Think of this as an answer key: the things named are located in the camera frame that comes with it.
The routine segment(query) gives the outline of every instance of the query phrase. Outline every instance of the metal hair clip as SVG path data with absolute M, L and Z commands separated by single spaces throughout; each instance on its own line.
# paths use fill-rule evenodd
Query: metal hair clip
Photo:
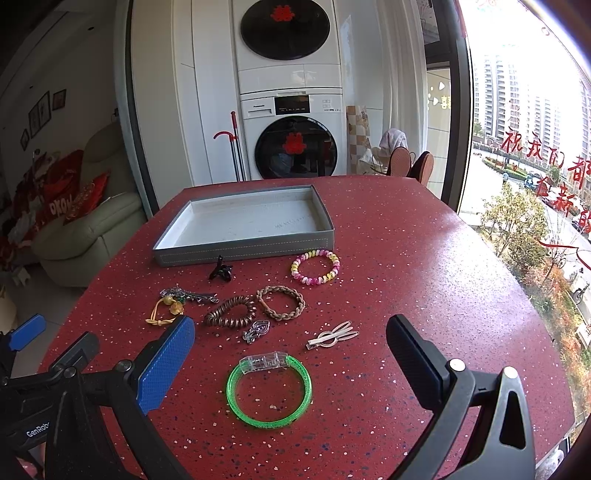
M 358 336 L 359 332 L 351 332 L 351 330 L 353 330 L 351 322 L 343 322 L 328 332 L 320 333 L 317 338 L 308 340 L 306 343 L 306 348 L 308 350 L 312 350 L 317 346 L 329 348 L 331 346 L 335 346 L 337 342 L 341 340 L 349 340 Z
M 181 303 L 185 303 L 187 300 L 196 301 L 198 303 L 204 303 L 206 301 L 210 303 L 219 302 L 217 293 L 193 293 L 192 291 L 183 290 L 178 286 L 178 283 L 176 287 L 167 288 L 160 292 L 161 297 L 165 297 L 166 295 L 171 296 Z
M 256 339 L 269 333 L 271 322 L 269 320 L 257 320 L 253 323 L 247 332 L 244 332 L 242 338 L 250 345 L 255 342 Z

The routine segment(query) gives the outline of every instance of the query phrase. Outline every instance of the red pillow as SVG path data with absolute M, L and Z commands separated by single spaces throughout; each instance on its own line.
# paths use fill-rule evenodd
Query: red pillow
M 109 180 L 109 172 L 102 173 L 81 189 L 66 213 L 64 224 L 84 217 L 84 215 L 88 215 L 98 207 L 100 200 L 103 198 L 107 180 Z
M 72 206 L 78 190 L 78 180 L 74 176 L 58 180 L 57 183 L 44 185 L 46 221 L 51 222 L 59 216 L 65 215 Z
M 79 181 L 83 154 L 83 150 L 74 150 L 61 160 L 56 161 L 47 170 L 46 184 L 55 183 L 66 176 L 75 176 L 76 180 Z
M 73 151 L 55 162 L 47 171 L 43 185 L 47 222 L 65 215 L 78 195 L 83 153 L 82 150 Z

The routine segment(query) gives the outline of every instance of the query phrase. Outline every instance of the black hair claw clip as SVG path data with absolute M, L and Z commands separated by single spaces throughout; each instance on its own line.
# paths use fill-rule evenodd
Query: black hair claw clip
M 223 258 L 221 255 L 217 258 L 216 268 L 214 268 L 211 275 L 209 275 L 209 279 L 213 280 L 216 277 L 220 277 L 225 281 L 232 280 L 232 266 L 224 265 Z

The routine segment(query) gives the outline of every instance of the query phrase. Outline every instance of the jewelry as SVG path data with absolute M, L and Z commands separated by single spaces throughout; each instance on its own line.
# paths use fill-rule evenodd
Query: jewelry
M 263 295 L 267 295 L 268 293 L 274 291 L 279 293 L 285 293 L 290 297 L 294 297 L 298 303 L 295 311 L 291 313 L 277 313 L 275 310 L 271 310 L 269 308 L 269 305 L 266 304 L 265 300 L 263 300 L 262 297 Z M 292 290 L 291 288 L 282 286 L 263 288 L 262 290 L 257 291 L 256 299 L 262 305 L 262 311 L 265 313 L 265 315 L 267 315 L 269 318 L 272 318 L 273 320 L 277 320 L 278 322 L 282 320 L 293 320 L 294 318 L 298 318 L 306 308 L 306 302 L 304 301 L 304 297 L 300 293 L 298 293 L 297 290 Z
M 314 340 L 308 340 L 308 342 L 306 343 L 306 348 L 308 350 L 312 350 L 317 346 L 330 348 L 332 346 L 335 346 L 337 342 L 340 342 L 342 340 L 349 340 L 358 336 L 359 332 L 351 332 L 351 330 L 353 330 L 351 322 L 343 322 L 339 326 L 336 326 L 328 332 L 320 333 L 318 337 Z
M 175 300 L 170 295 L 166 295 L 156 303 L 156 305 L 152 309 L 152 313 L 150 315 L 150 318 L 146 319 L 146 323 L 149 323 L 150 325 L 157 325 L 159 327 L 162 327 L 164 325 L 169 325 L 170 323 L 174 322 L 175 319 L 156 320 L 156 311 L 158 310 L 158 305 L 160 305 L 161 303 L 164 303 L 165 305 L 170 306 L 170 313 L 172 313 L 173 315 L 181 315 L 184 313 L 184 305 L 182 304 L 182 302 Z
M 175 300 L 185 303 L 187 300 L 193 300 L 198 303 L 209 301 L 211 303 L 218 303 L 217 293 L 193 293 L 192 291 L 183 290 L 177 284 L 174 288 L 167 288 L 160 292 L 161 297 L 171 296 Z
M 238 407 L 238 403 L 236 402 L 236 385 L 238 384 L 238 381 L 244 375 L 250 372 L 271 370 L 282 367 L 293 368 L 300 374 L 304 382 L 304 399 L 302 400 L 300 406 L 294 413 L 282 420 L 258 421 L 247 417 L 242 412 L 242 410 L 240 410 L 240 407 Z M 304 414 L 312 399 L 312 380 L 304 365 L 302 365 L 292 356 L 287 355 L 287 353 L 273 352 L 265 353 L 263 355 L 251 355 L 240 360 L 240 363 L 238 363 L 236 368 L 230 374 L 228 383 L 226 384 L 226 396 L 228 398 L 228 404 L 230 405 L 230 408 L 243 422 L 248 423 L 249 425 L 252 425 L 258 429 L 279 429 L 289 425 L 291 422 L 299 419 Z
M 222 318 L 225 314 L 227 314 L 232 308 L 236 305 L 245 305 L 248 309 L 248 313 L 245 317 L 240 317 L 238 319 L 225 319 Z M 244 328 L 245 326 L 249 325 L 256 316 L 256 305 L 252 297 L 234 297 L 228 301 L 222 303 L 219 307 L 216 307 L 214 310 L 209 312 L 205 315 L 205 325 L 208 326 L 218 326 L 218 327 L 228 327 L 228 328 Z
M 209 280 L 213 280 L 216 277 L 220 277 L 224 281 L 232 281 L 232 266 L 224 265 L 221 255 L 217 258 L 216 268 L 209 275 Z
M 299 272 L 300 264 L 312 257 L 327 257 L 332 260 L 333 268 L 326 275 L 318 278 L 308 278 Z M 291 276 L 300 283 L 305 285 L 322 285 L 336 278 L 340 270 L 340 260 L 334 253 L 329 250 L 312 250 L 308 253 L 302 254 L 295 259 L 291 264 Z
M 242 334 L 242 339 L 246 340 L 246 342 L 251 345 L 255 342 L 255 340 L 269 333 L 270 327 L 271 322 L 269 322 L 269 320 L 257 320 L 251 325 L 247 332 Z

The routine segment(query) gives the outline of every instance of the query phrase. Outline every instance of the white curtain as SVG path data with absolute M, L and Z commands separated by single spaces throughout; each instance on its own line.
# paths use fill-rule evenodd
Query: white curtain
M 384 132 L 403 131 L 410 151 L 427 149 L 427 61 L 417 0 L 377 0 L 384 55 Z

